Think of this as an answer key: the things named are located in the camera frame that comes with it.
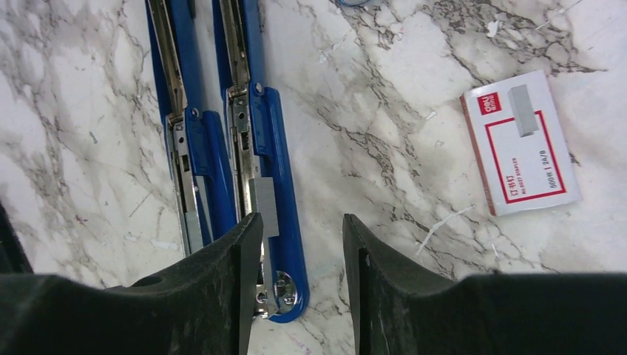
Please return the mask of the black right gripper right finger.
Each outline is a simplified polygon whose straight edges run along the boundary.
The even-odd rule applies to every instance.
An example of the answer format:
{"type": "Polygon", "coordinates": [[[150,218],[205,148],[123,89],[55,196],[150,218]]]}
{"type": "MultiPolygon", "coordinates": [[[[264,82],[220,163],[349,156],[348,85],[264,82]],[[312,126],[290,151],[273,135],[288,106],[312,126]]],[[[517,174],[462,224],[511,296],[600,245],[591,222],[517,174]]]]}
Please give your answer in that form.
{"type": "Polygon", "coordinates": [[[358,354],[624,354],[626,276],[479,274],[449,280],[342,226],[358,354]]]}

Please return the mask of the blue black stapler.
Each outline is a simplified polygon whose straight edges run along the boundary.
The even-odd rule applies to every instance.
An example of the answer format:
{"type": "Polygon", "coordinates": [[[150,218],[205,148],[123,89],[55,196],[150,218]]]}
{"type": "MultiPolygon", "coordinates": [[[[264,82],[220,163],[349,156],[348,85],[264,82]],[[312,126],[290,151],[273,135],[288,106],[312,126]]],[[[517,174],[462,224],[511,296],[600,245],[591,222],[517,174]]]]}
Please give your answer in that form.
{"type": "Polygon", "coordinates": [[[236,216],[253,212],[250,179],[274,180],[279,236],[262,237],[257,313],[289,323],[303,314],[310,292],[281,98],[265,80],[260,5],[213,1],[212,6],[236,216]]]}

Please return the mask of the red white staple box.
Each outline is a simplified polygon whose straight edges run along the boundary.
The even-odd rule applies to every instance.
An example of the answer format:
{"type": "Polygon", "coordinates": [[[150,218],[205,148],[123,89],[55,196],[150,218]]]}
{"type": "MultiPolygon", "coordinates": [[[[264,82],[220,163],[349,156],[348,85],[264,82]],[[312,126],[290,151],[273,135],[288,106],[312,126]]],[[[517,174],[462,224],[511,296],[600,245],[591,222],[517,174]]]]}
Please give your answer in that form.
{"type": "Polygon", "coordinates": [[[492,215],[581,200],[544,71],[471,89],[460,102],[492,215]]]}

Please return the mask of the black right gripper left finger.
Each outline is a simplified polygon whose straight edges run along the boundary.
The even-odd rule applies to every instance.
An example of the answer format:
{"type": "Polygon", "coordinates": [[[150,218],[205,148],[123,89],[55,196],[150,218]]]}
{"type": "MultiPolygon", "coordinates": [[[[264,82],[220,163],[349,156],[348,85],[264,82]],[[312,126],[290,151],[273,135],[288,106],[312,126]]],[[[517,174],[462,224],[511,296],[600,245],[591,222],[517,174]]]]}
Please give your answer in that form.
{"type": "Polygon", "coordinates": [[[263,221],[131,286],[97,289],[52,274],[1,277],[3,354],[246,354],[263,221]]]}

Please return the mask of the grey staple strip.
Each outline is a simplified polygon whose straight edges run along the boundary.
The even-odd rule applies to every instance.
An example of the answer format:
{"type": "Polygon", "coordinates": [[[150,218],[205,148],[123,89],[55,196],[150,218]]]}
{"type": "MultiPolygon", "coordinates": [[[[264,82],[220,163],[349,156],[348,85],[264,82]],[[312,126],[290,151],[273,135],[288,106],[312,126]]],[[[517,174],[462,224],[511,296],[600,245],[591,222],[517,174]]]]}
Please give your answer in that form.
{"type": "Polygon", "coordinates": [[[276,195],[272,177],[255,177],[248,182],[253,212],[260,213],[263,237],[279,236],[276,195]]]}

